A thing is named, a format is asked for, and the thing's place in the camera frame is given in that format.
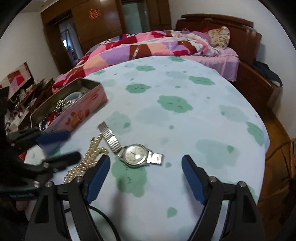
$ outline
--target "pink bed sheet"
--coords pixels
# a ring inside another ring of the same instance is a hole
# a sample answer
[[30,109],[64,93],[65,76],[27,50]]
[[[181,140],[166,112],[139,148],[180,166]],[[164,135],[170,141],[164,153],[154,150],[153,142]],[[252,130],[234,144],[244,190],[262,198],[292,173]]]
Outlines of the pink bed sheet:
[[207,67],[217,70],[217,72],[228,81],[236,81],[239,58],[231,48],[221,50],[221,55],[217,57],[206,57],[196,55],[184,55],[181,58],[197,61]]

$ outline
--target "floral pillow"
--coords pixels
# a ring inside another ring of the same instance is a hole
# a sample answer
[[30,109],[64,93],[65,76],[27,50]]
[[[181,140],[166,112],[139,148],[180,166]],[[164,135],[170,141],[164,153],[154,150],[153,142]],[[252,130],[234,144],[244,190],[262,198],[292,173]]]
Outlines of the floral pillow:
[[230,41],[230,31],[227,27],[223,26],[221,28],[209,30],[208,35],[210,35],[212,39],[212,47],[227,48]]

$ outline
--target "silver watch band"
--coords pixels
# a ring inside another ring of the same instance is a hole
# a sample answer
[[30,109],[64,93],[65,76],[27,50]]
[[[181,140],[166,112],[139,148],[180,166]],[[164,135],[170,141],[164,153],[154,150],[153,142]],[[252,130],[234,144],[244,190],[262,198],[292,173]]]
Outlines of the silver watch band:
[[147,157],[147,164],[157,164],[157,165],[161,165],[163,160],[163,155],[162,154],[158,154],[158,153],[153,153],[152,151],[148,152],[148,157]]
[[103,121],[101,124],[99,124],[98,128],[100,132],[103,134],[103,137],[105,138],[107,144],[109,145],[113,153],[118,154],[122,149],[122,146],[120,145],[119,141],[116,139],[113,132],[107,126],[107,124]]

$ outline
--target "jewelry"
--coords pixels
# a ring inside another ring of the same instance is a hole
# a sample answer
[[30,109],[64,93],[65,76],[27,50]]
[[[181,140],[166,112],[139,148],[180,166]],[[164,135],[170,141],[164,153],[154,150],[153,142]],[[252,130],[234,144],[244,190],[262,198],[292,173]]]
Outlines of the jewelry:
[[82,97],[81,92],[79,91],[73,92],[64,99],[64,102],[68,103],[70,101],[70,104],[74,104],[74,102],[79,100],[81,97]]
[[89,168],[94,167],[98,163],[98,161],[96,161],[96,158],[99,154],[102,153],[107,155],[109,153],[109,151],[104,147],[99,148],[99,144],[102,139],[102,133],[100,133],[96,139],[94,137],[91,139],[91,144],[87,153],[85,154],[79,165],[68,171],[68,173],[64,177],[64,184],[70,183],[74,178],[78,176],[83,177],[85,172]]
[[48,113],[41,121],[40,130],[45,131],[46,125],[48,127],[65,110],[65,105],[68,107],[70,104],[71,101],[67,101],[67,103],[65,103],[63,100],[58,100],[55,109],[52,112]]
[[141,144],[132,144],[125,147],[117,140],[111,129],[103,121],[98,126],[107,144],[119,159],[130,167],[140,167],[143,165],[161,165],[163,154],[154,153]]

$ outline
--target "watch face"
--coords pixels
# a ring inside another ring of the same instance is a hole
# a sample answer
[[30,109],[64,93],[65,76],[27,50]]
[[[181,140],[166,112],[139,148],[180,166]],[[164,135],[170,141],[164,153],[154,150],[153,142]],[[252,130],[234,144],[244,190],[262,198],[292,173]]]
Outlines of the watch face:
[[124,159],[129,165],[139,165],[147,158],[147,150],[144,146],[139,144],[130,145],[124,152]]

